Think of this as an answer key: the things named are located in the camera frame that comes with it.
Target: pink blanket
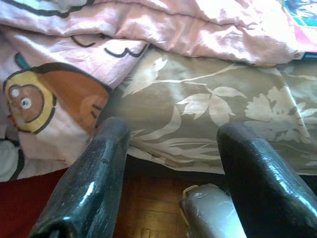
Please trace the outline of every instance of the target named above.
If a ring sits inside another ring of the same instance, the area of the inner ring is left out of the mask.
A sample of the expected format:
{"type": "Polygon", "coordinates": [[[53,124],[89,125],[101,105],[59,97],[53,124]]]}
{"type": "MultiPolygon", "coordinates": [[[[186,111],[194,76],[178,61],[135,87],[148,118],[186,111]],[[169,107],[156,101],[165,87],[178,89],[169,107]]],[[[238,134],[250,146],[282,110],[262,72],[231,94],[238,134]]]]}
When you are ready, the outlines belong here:
{"type": "Polygon", "coordinates": [[[2,105],[28,158],[20,172],[16,156],[5,162],[0,181],[38,173],[32,159],[71,165],[148,43],[250,64],[295,52],[275,0],[0,0],[0,9],[2,105]]]}

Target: floral bedsheet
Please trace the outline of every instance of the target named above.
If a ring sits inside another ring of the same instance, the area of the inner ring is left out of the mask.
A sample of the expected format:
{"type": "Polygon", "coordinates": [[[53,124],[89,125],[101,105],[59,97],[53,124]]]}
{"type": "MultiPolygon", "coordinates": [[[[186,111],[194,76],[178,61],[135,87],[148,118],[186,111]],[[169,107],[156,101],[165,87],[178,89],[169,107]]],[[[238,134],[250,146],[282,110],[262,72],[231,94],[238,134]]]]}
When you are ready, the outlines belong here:
{"type": "Polygon", "coordinates": [[[151,48],[103,117],[132,128],[129,154],[180,171],[223,173],[219,126],[243,121],[300,174],[317,175],[317,62],[272,68],[151,48]]]}

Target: colorful book cover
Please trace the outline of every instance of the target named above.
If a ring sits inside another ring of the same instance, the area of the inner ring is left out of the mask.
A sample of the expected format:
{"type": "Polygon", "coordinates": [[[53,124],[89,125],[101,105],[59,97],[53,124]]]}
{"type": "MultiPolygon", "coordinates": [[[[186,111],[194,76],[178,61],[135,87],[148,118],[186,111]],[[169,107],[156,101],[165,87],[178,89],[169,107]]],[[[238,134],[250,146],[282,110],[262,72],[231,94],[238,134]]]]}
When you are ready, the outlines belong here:
{"type": "Polygon", "coordinates": [[[295,60],[317,60],[317,0],[284,0],[298,42],[295,60]]]}

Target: cartoon eye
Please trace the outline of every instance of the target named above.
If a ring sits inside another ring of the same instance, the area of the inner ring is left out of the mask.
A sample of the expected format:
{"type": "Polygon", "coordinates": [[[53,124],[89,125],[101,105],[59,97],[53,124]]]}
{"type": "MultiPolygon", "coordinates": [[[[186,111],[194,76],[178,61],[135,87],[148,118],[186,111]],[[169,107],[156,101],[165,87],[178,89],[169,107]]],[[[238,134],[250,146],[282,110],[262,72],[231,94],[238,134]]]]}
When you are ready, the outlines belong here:
{"type": "Polygon", "coordinates": [[[16,97],[19,96],[19,95],[20,95],[20,90],[18,90],[18,89],[13,89],[13,90],[11,91],[11,97],[16,98],[16,97]]]}
{"type": "Polygon", "coordinates": [[[23,109],[29,109],[32,106],[32,101],[29,98],[23,98],[21,100],[21,107],[23,109]]]}

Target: parquet floor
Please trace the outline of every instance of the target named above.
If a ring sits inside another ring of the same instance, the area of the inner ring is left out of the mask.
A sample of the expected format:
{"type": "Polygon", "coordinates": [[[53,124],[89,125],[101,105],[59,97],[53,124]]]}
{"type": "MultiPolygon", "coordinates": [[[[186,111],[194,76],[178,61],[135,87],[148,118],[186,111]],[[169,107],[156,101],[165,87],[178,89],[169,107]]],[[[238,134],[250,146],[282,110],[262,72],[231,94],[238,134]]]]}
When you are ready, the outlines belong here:
{"type": "Polygon", "coordinates": [[[194,182],[126,177],[114,238],[186,238],[180,215],[183,190],[194,182]]]}

